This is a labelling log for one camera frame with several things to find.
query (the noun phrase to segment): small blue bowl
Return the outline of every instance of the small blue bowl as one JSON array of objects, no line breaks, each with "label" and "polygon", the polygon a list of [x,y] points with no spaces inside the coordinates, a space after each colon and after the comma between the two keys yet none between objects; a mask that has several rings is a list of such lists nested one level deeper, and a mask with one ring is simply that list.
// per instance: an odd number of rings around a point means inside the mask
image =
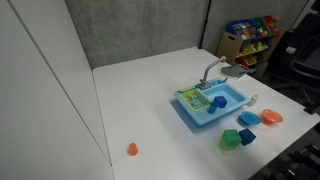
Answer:
[{"label": "small blue bowl", "polygon": [[257,125],[261,122],[261,119],[259,116],[256,114],[249,112],[249,111],[244,111],[241,113],[239,116],[239,121],[244,124],[244,125]]}]

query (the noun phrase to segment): blue toy sink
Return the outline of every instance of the blue toy sink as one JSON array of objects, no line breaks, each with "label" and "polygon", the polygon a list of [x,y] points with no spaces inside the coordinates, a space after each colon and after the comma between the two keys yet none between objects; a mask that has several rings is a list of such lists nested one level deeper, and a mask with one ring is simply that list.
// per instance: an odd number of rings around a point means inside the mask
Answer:
[{"label": "blue toy sink", "polygon": [[[201,90],[198,85],[174,92],[178,102],[197,127],[215,121],[250,102],[250,99],[221,79],[209,81],[213,86]],[[227,104],[225,108],[217,108],[214,113],[208,112],[210,102],[217,96],[223,96]]]}]

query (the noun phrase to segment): blue toy cube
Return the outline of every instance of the blue toy cube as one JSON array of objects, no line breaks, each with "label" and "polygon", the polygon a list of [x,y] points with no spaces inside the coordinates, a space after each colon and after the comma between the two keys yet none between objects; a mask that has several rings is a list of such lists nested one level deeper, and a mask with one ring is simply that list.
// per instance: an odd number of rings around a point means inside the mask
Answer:
[{"label": "blue toy cube", "polygon": [[256,136],[247,128],[239,132],[239,135],[241,136],[241,144],[247,145],[252,143],[252,141],[256,138]]},{"label": "blue toy cube", "polygon": [[219,108],[225,108],[227,105],[227,100],[223,96],[214,97],[213,102],[217,103]]}]

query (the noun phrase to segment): faucet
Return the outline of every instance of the faucet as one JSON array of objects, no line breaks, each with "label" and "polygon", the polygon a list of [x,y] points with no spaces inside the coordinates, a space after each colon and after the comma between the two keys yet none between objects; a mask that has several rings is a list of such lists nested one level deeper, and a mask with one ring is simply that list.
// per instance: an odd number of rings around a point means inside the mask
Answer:
[{"label": "faucet", "polygon": [[200,86],[199,86],[199,87],[200,87],[201,90],[208,89],[208,88],[210,88],[210,87],[212,86],[212,85],[207,81],[207,76],[208,76],[209,70],[210,70],[213,66],[217,65],[217,64],[220,63],[220,62],[226,62],[226,60],[227,60],[227,58],[226,58],[225,56],[221,56],[220,59],[218,59],[218,60],[216,60],[215,62],[211,63],[211,64],[207,67],[206,71],[204,72],[203,79],[200,79]]}]

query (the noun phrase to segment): orange toy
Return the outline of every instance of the orange toy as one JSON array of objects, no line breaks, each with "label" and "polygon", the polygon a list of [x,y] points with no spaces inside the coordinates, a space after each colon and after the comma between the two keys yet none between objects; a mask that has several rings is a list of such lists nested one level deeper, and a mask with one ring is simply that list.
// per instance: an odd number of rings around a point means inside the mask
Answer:
[{"label": "orange toy", "polygon": [[131,155],[131,156],[135,156],[138,154],[138,148],[137,148],[137,145],[135,143],[131,143],[129,145],[129,148],[128,148],[128,153]]},{"label": "orange toy", "polygon": [[279,123],[283,120],[279,113],[270,109],[263,110],[261,119],[265,124]]}]

